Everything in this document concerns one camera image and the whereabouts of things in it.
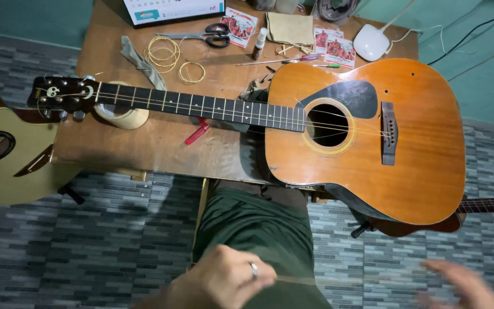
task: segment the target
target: acoustic guitar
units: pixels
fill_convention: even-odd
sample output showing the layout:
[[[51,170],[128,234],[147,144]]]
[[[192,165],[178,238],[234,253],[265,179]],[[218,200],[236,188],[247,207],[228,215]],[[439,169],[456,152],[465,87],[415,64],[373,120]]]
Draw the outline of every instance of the acoustic guitar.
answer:
[[[413,225],[367,217],[374,228],[392,237],[403,237],[420,230],[453,233],[462,227],[469,213],[494,213],[494,199],[469,199],[462,201],[454,214],[445,220],[430,225]]]
[[[266,161],[278,180],[340,185],[410,224],[442,221],[463,195],[455,95],[438,72],[414,60],[343,74],[287,64],[273,77],[268,104],[47,77],[34,80],[28,104],[76,114],[110,104],[263,126]]]
[[[56,193],[80,168],[50,164],[58,113],[10,109],[0,98],[0,205],[28,203]]]

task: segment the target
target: wooden tabletop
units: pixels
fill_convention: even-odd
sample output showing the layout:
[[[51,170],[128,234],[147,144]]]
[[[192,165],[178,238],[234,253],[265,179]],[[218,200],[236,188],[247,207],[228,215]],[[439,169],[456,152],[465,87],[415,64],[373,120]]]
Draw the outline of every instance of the wooden tabletop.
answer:
[[[259,18],[257,29],[264,26],[264,12],[251,9],[245,2],[228,0],[227,5]],[[156,33],[196,32],[219,21],[219,17],[187,23],[171,24],[135,30],[130,25],[122,0],[95,0],[91,23],[85,43],[79,56],[77,74],[95,76],[97,81],[125,81],[132,86],[153,88],[148,79],[137,71],[121,51],[121,36],[129,36],[135,49],[143,54]],[[353,39],[365,24],[383,26],[381,23],[353,17],[340,30],[346,39]],[[314,21],[315,27],[339,29],[339,27]],[[401,38],[407,29],[390,26],[385,31],[389,39]],[[169,73],[162,74],[170,91],[234,99],[254,79],[262,79],[270,73],[265,65],[236,67],[236,64],[251,61],[255,39],[246,48],[230,45],[227,48],[210,48],[202,40],[184,40],[181,44],[183,57]],[[259,61],[281,60],[274,50],[279,45],[266,42],[263,56]],[[287,51],[288,57],[303,55],[297,48]],[[204,59],[206,78],[198,84],[185,84],[178,78],[178,68],[188,58],[193,62]],[[394,48],[385,58],[418,59],[416,33],[410,33],[404,40],[394,43]],[[313,61],[323,64],[322,60]],[[356,57],[356,68],[367,62]],[[280,63],[270,65],[274,69]],[[333,72],[347,72],[347,68],[328,69]],[[189,67],[188,73],[197,79],[199,68]],[[136,130],[122,130],[100,122],[88,114],[81,122],[68,116],[60,125],[54,144],[53,159],[57,162],[80,162],[89,166],[120,167],[141,171],[161,171],[187,174],[207,178],[240,181],[265,182],[256,164],[261,138],[249,132],[241,133],[231,128],[219,128],[222,124],[210,123],[211,129],[196,142],[186,146],[184,141],[197,130],[195,119],[174,114],[150,112],[147,122]]]

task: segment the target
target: calendar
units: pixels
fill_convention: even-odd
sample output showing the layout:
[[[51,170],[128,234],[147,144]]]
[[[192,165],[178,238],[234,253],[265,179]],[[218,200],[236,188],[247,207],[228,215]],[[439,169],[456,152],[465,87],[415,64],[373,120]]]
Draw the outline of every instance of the calendar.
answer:
[[[123,0],[135,28],[224,15],[226,0]]]

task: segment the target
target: green pen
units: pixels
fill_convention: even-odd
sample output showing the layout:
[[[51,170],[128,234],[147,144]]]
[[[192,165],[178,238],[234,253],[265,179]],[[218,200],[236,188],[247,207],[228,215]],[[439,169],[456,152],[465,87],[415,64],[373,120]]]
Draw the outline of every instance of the green pen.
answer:
[[[339,64],[314,64],[312,67],[339,68]]]

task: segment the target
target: black pickguard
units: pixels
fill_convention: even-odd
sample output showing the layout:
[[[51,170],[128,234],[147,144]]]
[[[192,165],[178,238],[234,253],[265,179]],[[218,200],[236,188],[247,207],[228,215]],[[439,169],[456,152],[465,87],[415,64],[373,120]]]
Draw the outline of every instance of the black pickguard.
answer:
[[[356,118],[369,119],[377,115],[377,91],[370,82],[363,80],[337,82],[300,101],[296,107],[304,108],[309,102],[324,97],[341,102]]]

